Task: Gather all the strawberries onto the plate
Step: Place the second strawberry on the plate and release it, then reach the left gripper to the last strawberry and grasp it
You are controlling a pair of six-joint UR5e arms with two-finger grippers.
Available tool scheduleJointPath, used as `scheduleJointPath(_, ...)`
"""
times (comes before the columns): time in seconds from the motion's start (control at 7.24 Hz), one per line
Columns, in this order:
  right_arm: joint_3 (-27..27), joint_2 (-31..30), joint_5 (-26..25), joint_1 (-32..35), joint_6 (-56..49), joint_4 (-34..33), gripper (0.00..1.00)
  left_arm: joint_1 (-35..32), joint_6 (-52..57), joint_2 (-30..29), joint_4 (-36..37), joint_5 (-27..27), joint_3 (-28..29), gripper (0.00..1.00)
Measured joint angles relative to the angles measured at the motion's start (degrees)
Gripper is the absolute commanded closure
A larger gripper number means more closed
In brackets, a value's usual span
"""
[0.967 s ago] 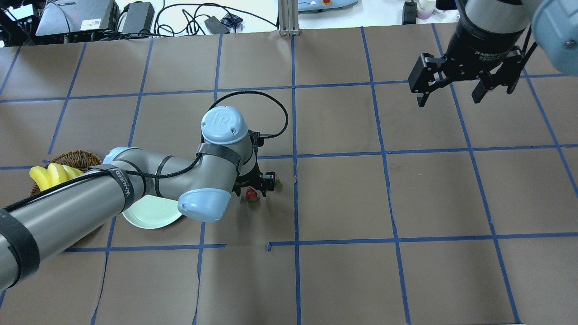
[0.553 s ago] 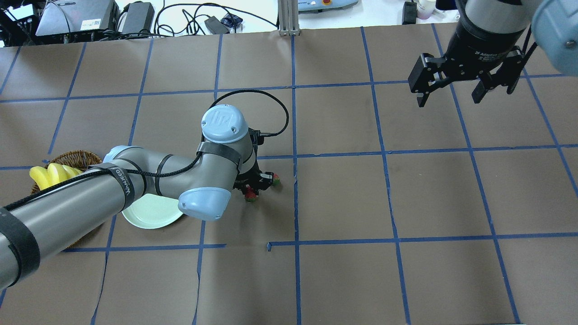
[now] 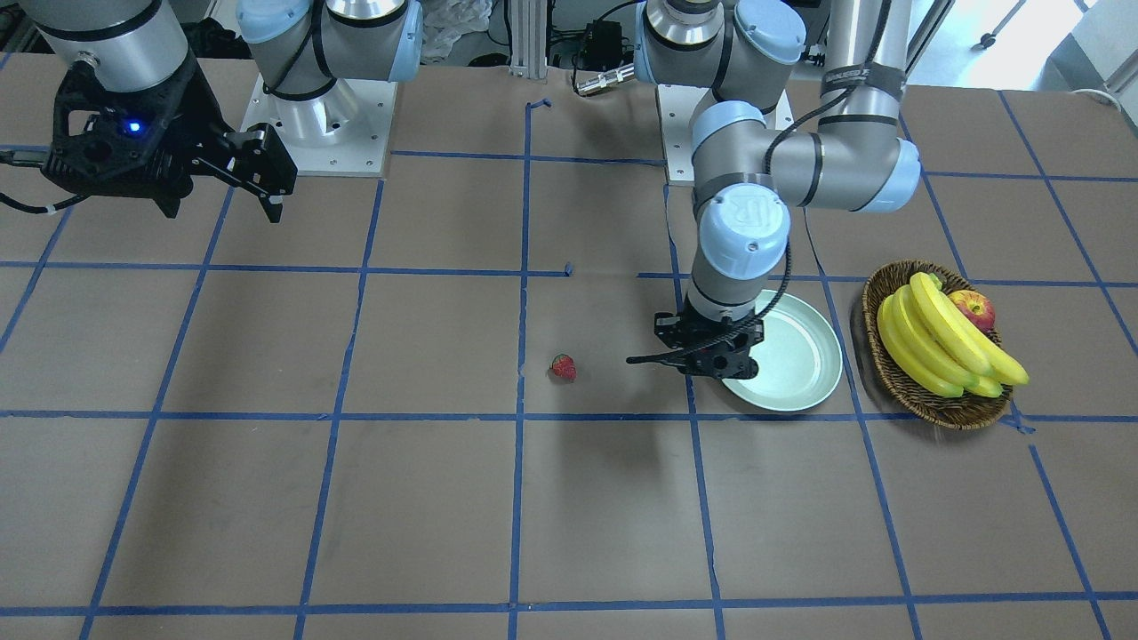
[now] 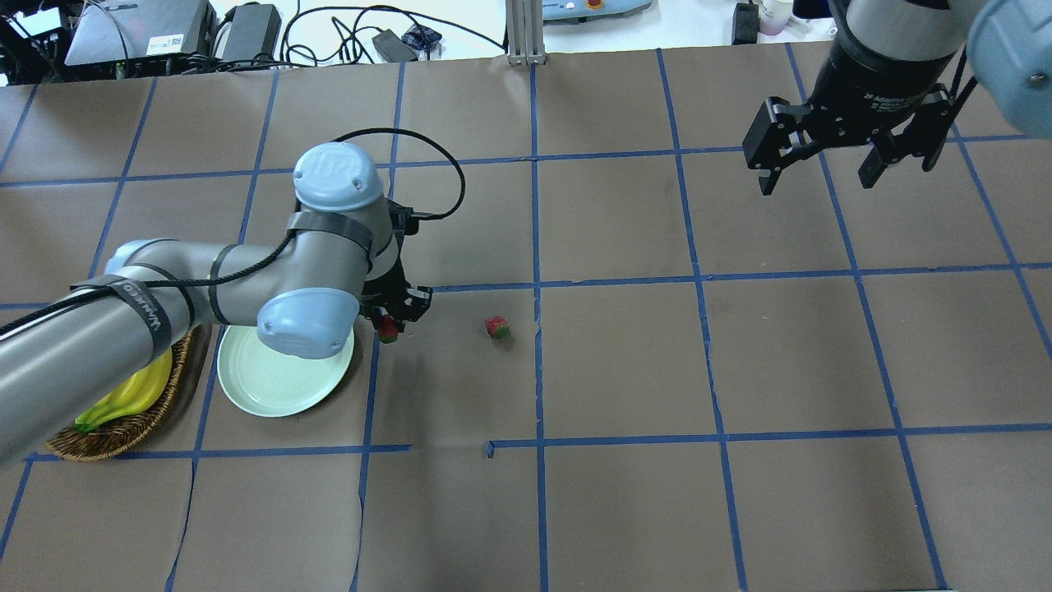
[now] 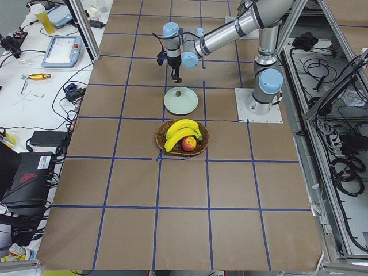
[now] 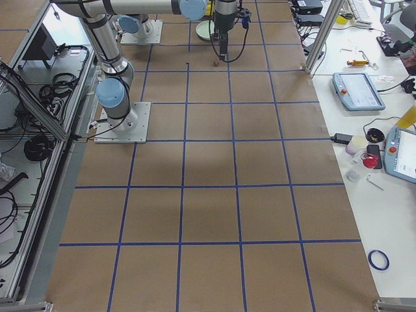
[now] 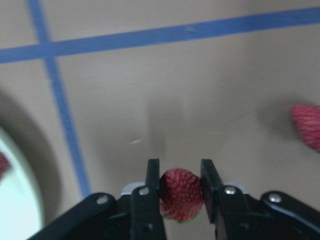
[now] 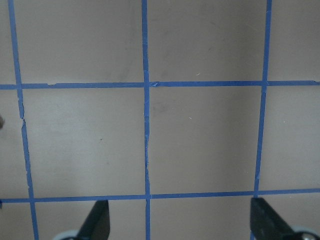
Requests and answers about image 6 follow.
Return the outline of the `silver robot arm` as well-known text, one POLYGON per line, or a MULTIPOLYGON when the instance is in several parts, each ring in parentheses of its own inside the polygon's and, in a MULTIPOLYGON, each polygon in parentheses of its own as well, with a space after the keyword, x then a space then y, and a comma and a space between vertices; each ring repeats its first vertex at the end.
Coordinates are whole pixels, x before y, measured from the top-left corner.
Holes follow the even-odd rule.
POLYGON ((120 15, 118 25, 123 32, 137 38, 148 37, 153 32, 153 25, 147 14, 120 15))
POLYGON ((207 1, 56 1, 65 13, 79 18, 86 31, 105 78, 97 86, 96 96, 107 114, 109 129, 126 133, 138 125, 129 89, 134 77, 131 63, 122 56, 109 23, 109 16, 135 18, 148 14, 182 15, 190 21, 205 15, 207 1))

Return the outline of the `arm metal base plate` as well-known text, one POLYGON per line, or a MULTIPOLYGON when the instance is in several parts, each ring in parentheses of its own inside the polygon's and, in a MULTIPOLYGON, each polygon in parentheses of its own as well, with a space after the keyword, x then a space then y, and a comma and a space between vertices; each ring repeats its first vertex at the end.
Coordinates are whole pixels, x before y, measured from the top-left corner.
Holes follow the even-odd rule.
POLYGON ((121 39, 122 45, 143 46, 160 44, 163 20, 148 19, 144 23, 130 22, 124 24, 120 21, 120 27, 123 31, 121 39))
POLYGON ((130 113, 125 120, 120 121, 110 119, 97 126, 96 136, 93 137, 97 144, 126 144, 139 143, 145 144, 148 135, 148 125, 150 120, 150 102, 132 102, 130 113))

